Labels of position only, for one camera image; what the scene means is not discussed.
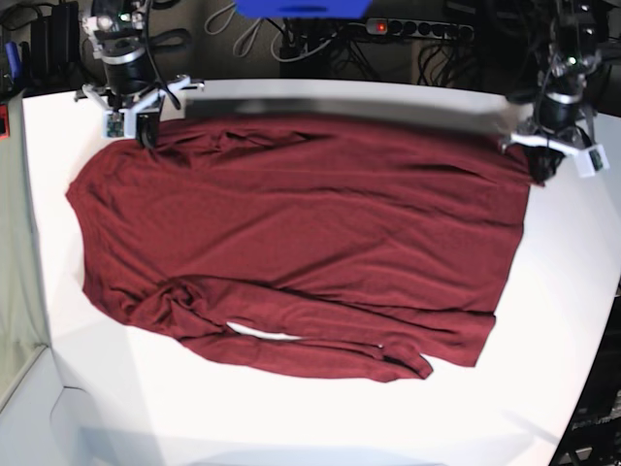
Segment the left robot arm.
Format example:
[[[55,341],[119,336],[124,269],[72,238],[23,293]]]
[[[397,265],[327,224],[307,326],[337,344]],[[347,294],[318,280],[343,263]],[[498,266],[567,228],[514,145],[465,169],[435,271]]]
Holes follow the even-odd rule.
[[[596,141],[593,106],[585,100],[588,78],[602,63],[597,23],[590,1],[518,1],[527,41],[525,63],[538,65],[531,83],[506,95],[530,105],[528,116],[501,141],[501,150],[520,147],[533,183],[553,178],[571,160],[582,178],[609,168]]]

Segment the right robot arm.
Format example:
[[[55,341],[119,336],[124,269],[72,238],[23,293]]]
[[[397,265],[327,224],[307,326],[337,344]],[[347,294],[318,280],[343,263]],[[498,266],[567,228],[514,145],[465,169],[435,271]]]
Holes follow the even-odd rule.
[[[176,93],[189,85],[187,75],[164,79],[155,57],[186,49],[192,36],[184,28],[149,32],[151,13],[174,8],[176,1],[94,1],[82,29],[92,45],[93,58],[103,64],[106,83],[82,86],[85,98],[103,115],[103,137],[135,140],[142,147],[156,146],[158,127],[169,100],[180,108]]]

